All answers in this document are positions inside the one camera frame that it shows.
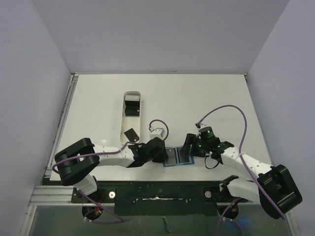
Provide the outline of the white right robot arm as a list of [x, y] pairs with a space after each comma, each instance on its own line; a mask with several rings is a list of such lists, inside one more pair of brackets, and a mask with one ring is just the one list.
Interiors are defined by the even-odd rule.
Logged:
[[220, 141], [210, 126], [201, 128], [198, 134], [188, 133], [180, 153], [209, 157], [249, 178], [244, 180], [230, 176], [222, 180], [219, 195], [225, 201], [231, 201], [234, 197], [249, 200], [261, 205], [272, 218], [278, 219], [303, 200], [287, 167], [266, 164], [242, 154], [234, 144]]

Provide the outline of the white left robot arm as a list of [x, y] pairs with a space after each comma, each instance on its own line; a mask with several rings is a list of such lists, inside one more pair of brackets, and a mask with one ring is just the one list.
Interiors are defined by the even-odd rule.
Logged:
[[82, 138], [55, 155], [52, 171], [59, 174], [63, 186], [74, 186], [87, 201], [95, 202], [100, 189], [91, 171], [97, 166], [136, 168], [167, 160], [165, 141], [158, 137], [147, 143], [128, 141], [120, 148], [96, 146], [90, 138]]

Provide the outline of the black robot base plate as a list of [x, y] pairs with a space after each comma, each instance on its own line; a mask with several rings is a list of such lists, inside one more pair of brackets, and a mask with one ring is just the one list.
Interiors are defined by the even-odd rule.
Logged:
[[217, 181], [100, 181], [96, 192], [74, 189], [71, 196], [83, 204], [84, 219], [97, 224], [120, 224], [129, 216], [218, 216], [234, 200]]

